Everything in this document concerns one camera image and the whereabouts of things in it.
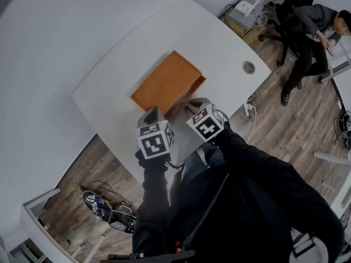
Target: cardboard box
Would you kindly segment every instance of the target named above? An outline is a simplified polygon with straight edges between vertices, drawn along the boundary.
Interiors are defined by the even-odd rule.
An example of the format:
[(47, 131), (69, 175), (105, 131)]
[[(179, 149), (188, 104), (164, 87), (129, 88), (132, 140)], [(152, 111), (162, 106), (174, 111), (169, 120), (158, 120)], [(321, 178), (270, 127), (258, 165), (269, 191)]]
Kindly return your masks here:
[(205, 79), (199, 69), (173, 51), (131, 98), (144, 111), (159, 107), (164, 116), (170, 118)]

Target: white table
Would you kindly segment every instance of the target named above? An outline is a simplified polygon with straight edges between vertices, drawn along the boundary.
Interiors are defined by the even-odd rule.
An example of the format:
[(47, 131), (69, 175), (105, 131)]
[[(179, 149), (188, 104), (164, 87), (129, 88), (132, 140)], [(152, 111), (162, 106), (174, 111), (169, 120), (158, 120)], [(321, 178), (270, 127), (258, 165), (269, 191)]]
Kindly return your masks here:
[[(134, 130), (144, 111), (130, 96), (173, 50), (207, 78), (193, 98), (209, 98), (228, 116), (271, 72), (242, 39), (192, 0), (173, 2), (133, 30), (97, 64), (73, 98), (107, 147), (140, 183), (144, 174), (134, 156), (138, 150)], [(247, 60), (256, 67), (253, 75), (242, 69)], [(186, 120), (185, 114), (171, 120), (175, 164), (202, 143)]]

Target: black trousers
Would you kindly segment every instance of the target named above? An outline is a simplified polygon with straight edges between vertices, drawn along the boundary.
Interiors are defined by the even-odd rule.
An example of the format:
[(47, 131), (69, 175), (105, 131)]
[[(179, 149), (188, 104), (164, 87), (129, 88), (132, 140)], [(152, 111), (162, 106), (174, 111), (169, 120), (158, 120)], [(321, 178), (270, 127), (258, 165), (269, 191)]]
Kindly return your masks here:
[[(326, 50), (321, 43), (313, 41), (305, 34), (299, 32), (290, 34), (290, 38), (292, 38), (292, 42), (297, 47), (299, 59), (296, 61), (289, 80), (284, 86), (286, 92), (294, 89), (303, 77), (321, 75), (329, 69)], [(312, 64), (312, 57), (316, 59), (314, 64)]]

